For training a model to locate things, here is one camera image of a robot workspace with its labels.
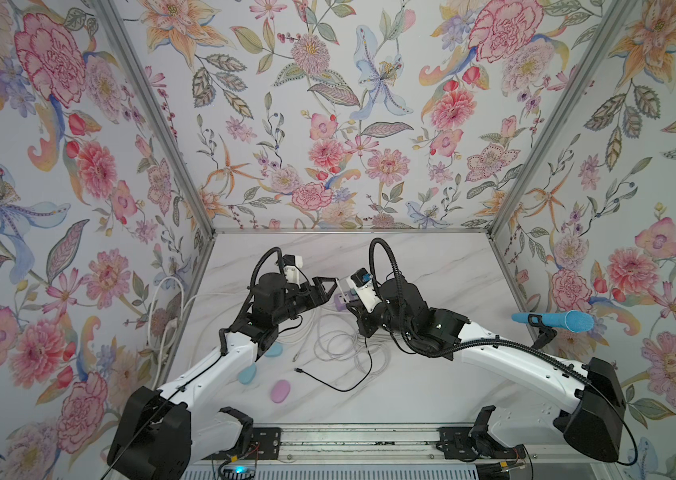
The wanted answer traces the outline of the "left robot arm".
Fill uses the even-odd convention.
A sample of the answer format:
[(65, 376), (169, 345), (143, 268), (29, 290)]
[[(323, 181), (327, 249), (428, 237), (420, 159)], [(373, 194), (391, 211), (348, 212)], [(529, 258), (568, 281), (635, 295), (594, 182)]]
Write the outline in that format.
[(106, 463), (127, 479), (179, 479), (193, 463), (218, 452), (240, 455), (253, 420), (224, 406), (222, 388), (277, 341), (280, 324), (332, 300), (326, 277), (295, 283), (267, 273), (248, 289), (220, 344), (173, 381), (141, 387), (127, 400)]

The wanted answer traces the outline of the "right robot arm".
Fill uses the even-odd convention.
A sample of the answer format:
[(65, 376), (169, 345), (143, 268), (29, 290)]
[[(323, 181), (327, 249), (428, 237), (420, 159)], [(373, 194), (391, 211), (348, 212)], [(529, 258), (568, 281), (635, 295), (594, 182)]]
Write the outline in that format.
[(363, 336), (385, 329), (414, 354), (478, 366), (544, 398), (516, 411), (483, 407), (472, 431), (477, 443), (514, 447), (563, 440), (591, 459), (619, 461), (629, 433), (627, 402), (611, 363), (564, 360), (506, 339), (464, 315), (429, 306), (405, 280), (379, 284), (361, 269), (347, 283), (356, 296), (347, 306)]

